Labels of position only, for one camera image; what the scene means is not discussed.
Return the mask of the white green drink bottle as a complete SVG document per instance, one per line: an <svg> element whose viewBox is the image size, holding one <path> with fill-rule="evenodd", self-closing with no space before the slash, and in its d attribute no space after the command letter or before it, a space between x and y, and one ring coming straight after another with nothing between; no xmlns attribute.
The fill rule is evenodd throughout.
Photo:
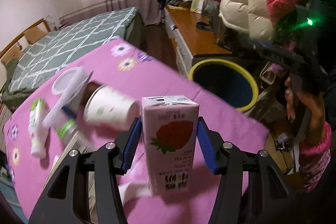
<svg viewBox="0 0 336 224"><path fill-rule="evenodd" d="M43 98L33 101L29 113L29 135L31 139L31 155L38 159L46 157L46 140L49 129L43 125L43 121L49 112L49 107Z"/></svg>

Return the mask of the pink strawberry milk carton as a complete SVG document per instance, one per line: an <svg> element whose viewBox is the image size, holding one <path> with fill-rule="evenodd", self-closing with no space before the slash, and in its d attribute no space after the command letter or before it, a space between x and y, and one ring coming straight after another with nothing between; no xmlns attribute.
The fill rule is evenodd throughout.
<svg viewBox="0 0 336 224"><path fill-rule="evenodd" d="M152 196L189 187L199 104L186 96L142 98L143 145Z"/></svg>

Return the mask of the yellow rimmed trash bin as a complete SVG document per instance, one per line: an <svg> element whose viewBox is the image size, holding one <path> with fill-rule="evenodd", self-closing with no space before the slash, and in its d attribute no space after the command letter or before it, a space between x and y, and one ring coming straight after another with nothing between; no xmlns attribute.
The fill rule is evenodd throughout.
<svg viewBox="0 0 336 224"><path fill-rule="evenodd" d="M199 61L190 69L188 79L240 112L247 112L254 107L259 96L259 88L253 76L242 66L229 60Z"/></svg>

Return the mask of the white green paper box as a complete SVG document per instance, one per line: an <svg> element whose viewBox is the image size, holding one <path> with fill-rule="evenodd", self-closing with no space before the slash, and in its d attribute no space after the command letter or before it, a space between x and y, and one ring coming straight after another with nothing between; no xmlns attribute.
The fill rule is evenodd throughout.
<svg viewBox="0 0 336 224"><path fill-rule="evenodd" d="M60 156L55 156L52 169L43 188L46 187L49 180L56 172L57 168L61 165L62 161L67 156L74 157L77 156L78 154L83 155L85 153L90 153L93 151L96 151L96 147L84 136L83 133L76 131L74 135L71 137L66 147L64 148L62 154Z"/></svg>

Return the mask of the white crumpled tissue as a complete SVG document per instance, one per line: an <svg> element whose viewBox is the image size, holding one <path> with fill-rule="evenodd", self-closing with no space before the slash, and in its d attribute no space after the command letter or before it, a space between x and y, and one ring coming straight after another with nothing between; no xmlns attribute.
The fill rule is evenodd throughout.
<svg viewBox="0 0 336 224"><path fill-rule="evenodd" d="M142 197L150 197L147 167L145 165L136 165L131 168L118 183L122 204L128 201Z"/></svg>

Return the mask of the clear green label cup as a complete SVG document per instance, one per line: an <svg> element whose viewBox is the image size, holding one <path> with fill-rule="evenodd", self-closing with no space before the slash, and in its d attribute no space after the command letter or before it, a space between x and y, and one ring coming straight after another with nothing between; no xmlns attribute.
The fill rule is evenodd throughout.
<svg viewBox="0 0 336 224"><path fill-rule="evenodd" d="M52 122L52 128L62 144L62 149L69 145L71 148L78 149L81 153L96 150L93 143L80 131L75 118L68 115L64 108L58 112Z"/></svg>

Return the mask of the white twisted plastic wrapper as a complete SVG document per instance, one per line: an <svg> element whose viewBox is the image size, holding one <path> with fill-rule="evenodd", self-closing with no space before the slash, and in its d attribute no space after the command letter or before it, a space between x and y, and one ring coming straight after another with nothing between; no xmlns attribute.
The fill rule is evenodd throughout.
<svg viewBox="0 0 336 224"><path fill-rule="evenodd" d="M68 69L64 73L72 71L72 77L68 77L68 84L63 90L60 98L43 120L43 125L45 127L50 127L62 107L72 102L80 94L80 92L85 89L93 73L91 72L90 74L87 74L83 67Z"/></svg>

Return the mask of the white paper cup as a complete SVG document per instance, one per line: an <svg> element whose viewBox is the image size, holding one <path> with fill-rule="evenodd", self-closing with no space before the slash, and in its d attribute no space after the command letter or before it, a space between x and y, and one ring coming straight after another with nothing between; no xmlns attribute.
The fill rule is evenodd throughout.
<svg viewBox="0 0 336 224"><path fill-rule="evenodd" d="M127 130L139 117L139 102L108 85L94 91L84 108L84 121L95 126Z"/></svg>

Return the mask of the pink floral tablecloth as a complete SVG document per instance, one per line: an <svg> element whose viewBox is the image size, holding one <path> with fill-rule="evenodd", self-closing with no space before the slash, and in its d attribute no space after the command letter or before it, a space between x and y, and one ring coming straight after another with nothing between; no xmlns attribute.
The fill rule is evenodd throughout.
<svg viewBox="0 0 336 224"><path fill-rule="evenodd" d="M199 104L199 114L209 129L217 131L243 151L258 152L264 148L268 130L259 122L237 112L198 84L149 57L133 46L125 53L115 49L123 40L114 39L87 53L72 63L92 74L92 80L107 84L136 100L143 97L184 95ZM31 155L28 132L29 112L36 98L54 106L54 79L49 79L29 96L4 126L7 158L18 201L26 216L30 216L48 178L55 156L63 145L54 132L47 141L44 159ZM186 192L162 197L142 197L128 201L124 211L129 223L207 223L213 210L219 186L219 176L206 167L202 151L195 149L193 171Z"/></svg>

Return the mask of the white yogurt tub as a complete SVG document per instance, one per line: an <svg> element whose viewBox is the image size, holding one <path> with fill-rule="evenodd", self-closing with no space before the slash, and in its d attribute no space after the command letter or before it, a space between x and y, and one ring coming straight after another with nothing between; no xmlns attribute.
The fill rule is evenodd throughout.
<svg viewBox="0 0 336 224"><path fill-rule="evenodd" d="M72 84L72 91L76 92L85 79L85 70L82 67L73 67L61 73L52 84L53 95L61 96L69 84Z"/></svg>

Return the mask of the bed with green plaid duvet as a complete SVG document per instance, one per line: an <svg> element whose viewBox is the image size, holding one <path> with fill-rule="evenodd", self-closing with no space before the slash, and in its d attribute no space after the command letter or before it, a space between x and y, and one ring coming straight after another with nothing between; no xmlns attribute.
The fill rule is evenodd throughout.
<svg viewBox="0 0 336 224"><path fill-rule="evenodd" d="M144 22L139 10L130 7L51 31L28 46L22 57L6 64L7 80L1 101L11 111L17 108L55 73L92 50L117 37L141 45Z"/></svg>

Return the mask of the wooden desk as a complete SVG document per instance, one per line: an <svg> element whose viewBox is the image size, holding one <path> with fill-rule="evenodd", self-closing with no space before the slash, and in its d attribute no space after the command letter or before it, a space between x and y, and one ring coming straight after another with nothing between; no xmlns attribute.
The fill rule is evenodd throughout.
<svg viewBox="0 0 336 224"><path fill-rule="evenodd" d="M188 76L190 69L203 59L224 57L230 51L214 43L214 34L197 28L203 17L189 10L163 10L165 28L176 53L176 64L181 75Z"/></svg>

